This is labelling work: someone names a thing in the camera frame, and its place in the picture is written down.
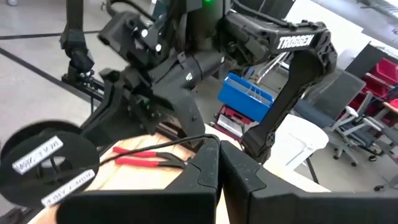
pliers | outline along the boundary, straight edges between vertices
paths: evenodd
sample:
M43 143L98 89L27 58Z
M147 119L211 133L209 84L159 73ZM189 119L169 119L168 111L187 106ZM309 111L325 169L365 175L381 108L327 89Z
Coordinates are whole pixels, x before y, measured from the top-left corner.
M124 153L129 152L128 149L123 149L121 147L113 147L113 152L115 153ZM175 168L186 168L186 162L179 157L175 156L169 152L138 152L134 153L131 156L141 157L141 158L163 158L166 161L147 161L142 159L131 159L131 158L119 158L114 162L117 165L131 165L131 166L141 166L141 167L175 167Z

wooden table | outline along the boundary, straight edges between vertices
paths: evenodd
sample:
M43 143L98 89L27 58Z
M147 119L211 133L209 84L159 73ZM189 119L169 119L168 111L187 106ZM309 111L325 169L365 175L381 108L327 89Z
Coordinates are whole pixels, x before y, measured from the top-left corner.
M394 112L395 114L398 115L398 109L393 107L391 104L389 104L388 102L383 102L383 110L381 110L380 112L378 112L377 115L375 115L374 119L377 120L381 120L386 114L388 114L388 112Z
M211 128L206 125L206 132L216 134L221 140L227 140L232 142L235 146L240 148L238 142L234 141L229 136ZM169 141L167 138L156 134L154 136L140 136L125 141L118 142L115 146L120 146L126 149L136 149L140 147L151 146L154 144L160 144ZM170 146L157 151L172 152L176 156L182 159L188 159L188 157L194 156L192 151L185 149L182 146ZM113 155L110 150L105 152L101 156L101 160ZM326 188L312 182L311 180L295 173L291 170L284 170L281 167L277 167L272 164L264 164L264 167L270 172L278 175L282 179L290 182L291 184L300 187L308 192L327 192ZM96 176L93 183L87 188L87 190L136 190L136 189L164 189L171 183L182 170L168 168L168 167L157 167L157 168L146 168L146 167L133 167L133 166L117 166L113 162L105 164L99 168L98 175ZM37 214L28 224L56 224L55 212L57 206L52 208L45 208L39 214ZM228 213L226 210L224 196L221 195L220 202L217 207L216 222L227 224Z

black spool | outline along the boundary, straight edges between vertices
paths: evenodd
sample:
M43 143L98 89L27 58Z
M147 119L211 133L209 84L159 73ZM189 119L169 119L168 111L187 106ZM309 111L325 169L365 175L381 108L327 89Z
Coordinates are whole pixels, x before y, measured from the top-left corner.
M56 178L57 175L100 162L94 144L80 133L81 129L73 124L44 121L11 136L0 153L0 194L16 205L43 208L43 198L85 170L61 178ZM98 167L92 168L90 173L95 176ZM93 180L94 177L90 178L72 193L85 190Z

blue storage box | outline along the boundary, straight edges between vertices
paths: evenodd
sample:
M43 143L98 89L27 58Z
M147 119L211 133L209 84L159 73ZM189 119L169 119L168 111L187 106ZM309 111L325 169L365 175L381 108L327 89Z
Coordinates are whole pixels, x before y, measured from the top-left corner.
M218 99L253 121L261 122L274 99L264 90L230 73L224 80Z

red handle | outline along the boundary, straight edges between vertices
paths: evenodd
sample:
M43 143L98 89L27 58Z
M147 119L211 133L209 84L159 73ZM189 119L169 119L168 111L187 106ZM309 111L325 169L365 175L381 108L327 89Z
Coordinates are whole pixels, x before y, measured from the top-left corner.
M132 156L142 157L142 158L151 158L151 157L156 157L156 152L138 152L138 153L134 153Z
M115 146L112 148L112 151L115 153L125 153L125 152L129 152L130 150Z
M144 161L144 160L135 160L127 158L116 159L114 162L117 165L131 165L131 166L143 166L143 167L157 167L159 165L159 161Z
M113 152L125 153L125 152L130 152L130 150L115 146L115 147L113 147ZM156 157L156 152L137 152L137 153L131 154L131 156L150 158L150 157Z

